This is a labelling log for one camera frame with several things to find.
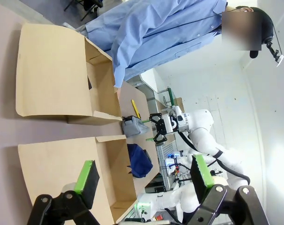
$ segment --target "gray pouch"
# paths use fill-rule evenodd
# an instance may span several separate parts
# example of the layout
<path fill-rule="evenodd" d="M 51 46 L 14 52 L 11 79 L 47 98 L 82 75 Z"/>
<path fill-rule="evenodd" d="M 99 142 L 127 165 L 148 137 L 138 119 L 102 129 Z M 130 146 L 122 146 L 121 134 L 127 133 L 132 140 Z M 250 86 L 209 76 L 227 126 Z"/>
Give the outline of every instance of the gray pouch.
<path fill-rule="evenodd" d="M 149 132 L 150 128 L 142 123 L 142 120 L 135 116 L 123 118 L 122 122 L 123 133 L 126 137 L 141 135 Z"/>

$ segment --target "blue shirt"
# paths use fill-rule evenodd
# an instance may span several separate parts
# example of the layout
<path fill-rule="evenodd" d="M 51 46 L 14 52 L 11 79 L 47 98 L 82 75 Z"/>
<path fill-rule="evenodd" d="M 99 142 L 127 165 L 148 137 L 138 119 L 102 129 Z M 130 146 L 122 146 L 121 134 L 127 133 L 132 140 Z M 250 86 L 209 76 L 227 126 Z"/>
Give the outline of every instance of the blue shirt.
<path fill-rule="evenodd" d="M 225 7 L 226 0 L 129 0 L 86 29 L 89 40 L 112 57 L 120 88 L 123 80 L 211 43 L 221 32 Z"/>

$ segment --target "shirt sleeve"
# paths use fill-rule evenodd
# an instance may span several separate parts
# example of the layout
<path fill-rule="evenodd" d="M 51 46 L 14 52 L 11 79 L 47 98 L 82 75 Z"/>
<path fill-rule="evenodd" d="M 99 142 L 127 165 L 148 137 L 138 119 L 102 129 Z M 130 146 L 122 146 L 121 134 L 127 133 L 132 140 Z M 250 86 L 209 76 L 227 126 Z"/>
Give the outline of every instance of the shirt sleeve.
<path fill-rule="evenodd" d="M 176 12 L 182 2 L 191 5 L 195 0 L 141 0 L 133 5 L 124 18 L 111 48 L 115 87 L 122 86 L 125 69 L 141 46 L 147 30 L 160 26 L 169 15 Z"/>

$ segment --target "black cap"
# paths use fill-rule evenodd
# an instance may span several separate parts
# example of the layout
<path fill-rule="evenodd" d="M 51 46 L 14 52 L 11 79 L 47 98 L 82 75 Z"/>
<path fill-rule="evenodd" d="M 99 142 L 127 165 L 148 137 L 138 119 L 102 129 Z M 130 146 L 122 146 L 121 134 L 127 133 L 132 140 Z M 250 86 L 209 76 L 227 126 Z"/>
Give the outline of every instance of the black cap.
<path fill-rule="evenodd" d="M 272 39 L 273 37 L 273 22 L 272 19 L 268 16 L 267 13 L 265 13 L 263 10 L 251 7 L 254 12 L 257 12 L 260 14 L 260 21 L 262 22 L 262 45 L 266 44 L 267 40 Z M 252 59 L 255 59 L 259 54 L 259 51 L 250 51 L 250 57 Z"/>

